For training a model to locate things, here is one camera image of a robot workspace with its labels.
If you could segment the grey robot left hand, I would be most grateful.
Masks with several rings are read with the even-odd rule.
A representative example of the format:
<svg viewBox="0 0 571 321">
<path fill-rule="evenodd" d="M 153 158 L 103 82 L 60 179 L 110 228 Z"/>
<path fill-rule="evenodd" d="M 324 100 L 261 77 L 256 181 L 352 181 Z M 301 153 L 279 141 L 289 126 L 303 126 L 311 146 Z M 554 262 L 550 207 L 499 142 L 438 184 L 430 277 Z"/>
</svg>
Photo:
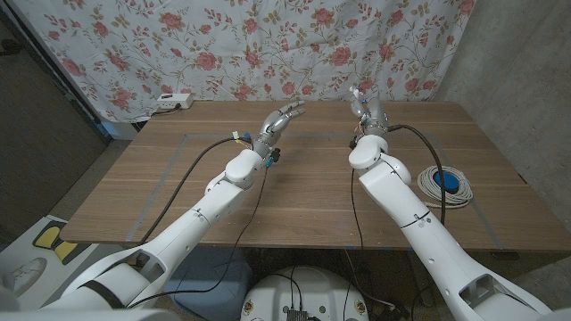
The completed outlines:
<svg viewBox="0 0 571 321">
<path fill-rule="evenodd" d="M 252 141 L 252 149 L 265 158 L 281 137 L 291 120 L 303 115 L 305 101 L 294 101 L 270 113 L 261 126 L 260 133 Z"/>
</svg>

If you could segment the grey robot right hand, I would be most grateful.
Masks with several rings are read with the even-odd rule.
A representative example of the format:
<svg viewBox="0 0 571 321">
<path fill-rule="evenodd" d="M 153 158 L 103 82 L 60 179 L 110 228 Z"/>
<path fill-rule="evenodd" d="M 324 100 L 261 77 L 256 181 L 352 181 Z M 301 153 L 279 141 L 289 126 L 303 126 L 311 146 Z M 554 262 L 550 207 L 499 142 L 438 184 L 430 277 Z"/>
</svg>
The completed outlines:
<svg viewBox="0 0 571 321">
<path fill-rule="evenodd" d="M 357 87 L 351 86 L 349 92 L 350 108 L 360 121 L 362 133 L 384 137 L 389 127 L 384 104 L 378 97 L 367 100 Z"/>
</svg>

